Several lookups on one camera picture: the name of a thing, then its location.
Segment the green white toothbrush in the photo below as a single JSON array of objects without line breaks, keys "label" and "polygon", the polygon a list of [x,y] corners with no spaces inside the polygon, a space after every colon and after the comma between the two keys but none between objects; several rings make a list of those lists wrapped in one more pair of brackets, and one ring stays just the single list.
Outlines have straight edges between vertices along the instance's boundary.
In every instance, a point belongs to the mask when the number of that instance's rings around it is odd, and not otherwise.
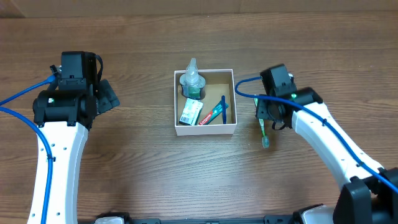
[{"label": "green white toothbrush", "polygon": [[259,124],[261,127],[261,133],[262,133],[262,146],[263,146],[263,148],[267,149],[269,147],[269,138],[265,132],[264,120],[258,119],[258,121],[259,121]]}]

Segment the blue disposable razor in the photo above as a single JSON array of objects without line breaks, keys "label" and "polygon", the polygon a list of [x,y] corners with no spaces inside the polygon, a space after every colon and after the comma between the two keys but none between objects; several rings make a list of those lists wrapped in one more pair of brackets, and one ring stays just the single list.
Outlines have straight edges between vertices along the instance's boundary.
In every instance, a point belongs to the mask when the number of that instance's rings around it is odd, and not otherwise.
[{"label": "blue disposable razor", "polygon": [[226,117],[226,101],[225,101],[225,96],[221,96],[221,109],[222,109],[222,119],[223,119],[223,124],[226,124],[227,122],[227,117]]}]

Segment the green Colgate toothpaste tube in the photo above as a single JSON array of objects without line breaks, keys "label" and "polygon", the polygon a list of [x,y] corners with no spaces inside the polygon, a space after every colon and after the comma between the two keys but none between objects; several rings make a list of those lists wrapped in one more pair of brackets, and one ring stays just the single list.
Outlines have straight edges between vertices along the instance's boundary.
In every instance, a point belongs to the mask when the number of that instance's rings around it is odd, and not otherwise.
[{"label": "green Colgate toothpaste tube", "polygon": [[220,102],[198,123],[199,126],[210,124],[215,118],[222,115],[221,100]]}]

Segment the white soap bar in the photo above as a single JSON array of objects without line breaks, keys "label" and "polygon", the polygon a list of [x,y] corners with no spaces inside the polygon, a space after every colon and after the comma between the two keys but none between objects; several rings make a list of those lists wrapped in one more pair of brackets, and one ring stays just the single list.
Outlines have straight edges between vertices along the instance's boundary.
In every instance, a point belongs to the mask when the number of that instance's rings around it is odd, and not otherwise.
[{"label": "white soap bar", "polygon": [[187,98],[178,122],[182,125],[187,126],[196,125],[202,109],[203,103],[201,101]]}]

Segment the clear pump bottle blue liquid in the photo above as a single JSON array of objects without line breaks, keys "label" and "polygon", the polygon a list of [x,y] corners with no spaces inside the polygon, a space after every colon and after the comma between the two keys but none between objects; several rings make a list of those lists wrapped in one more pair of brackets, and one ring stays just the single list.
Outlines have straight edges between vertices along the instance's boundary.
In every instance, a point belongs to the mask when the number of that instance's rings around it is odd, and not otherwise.
[{"label": "clear pump bottle blue liquid", "polygon": [[182,95],[193,100],[202,100],[205,97],[206,80],[198,72],[196,58],[191,58],[185,73],[180,77]]}]

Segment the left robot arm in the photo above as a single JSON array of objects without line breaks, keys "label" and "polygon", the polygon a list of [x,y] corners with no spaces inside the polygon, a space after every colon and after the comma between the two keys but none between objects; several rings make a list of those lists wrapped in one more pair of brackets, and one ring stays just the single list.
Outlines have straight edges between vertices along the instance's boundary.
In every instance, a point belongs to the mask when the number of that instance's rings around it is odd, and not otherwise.
[{"label": "left robot arm", "polygon": [[80,163],[94,119],[120,102],[92,52],[63,52],[55,82],[34,100],[38,161],[29,223],[77,223]]}]

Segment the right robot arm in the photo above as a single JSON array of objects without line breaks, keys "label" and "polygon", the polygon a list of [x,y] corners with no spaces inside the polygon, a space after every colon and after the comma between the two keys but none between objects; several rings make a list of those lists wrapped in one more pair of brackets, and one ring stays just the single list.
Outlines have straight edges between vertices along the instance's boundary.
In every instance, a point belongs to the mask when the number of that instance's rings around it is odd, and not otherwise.
[{"label": "right robot arm", "polygon": [[298,89],[285,65],[260,73],[265,94],[257,118],[282,123],[304,138],[329,168],[340,196],[334,207],[294,212],[293,223],[397,224],[397,169],[385,169],[342,130],[312,88]]}]

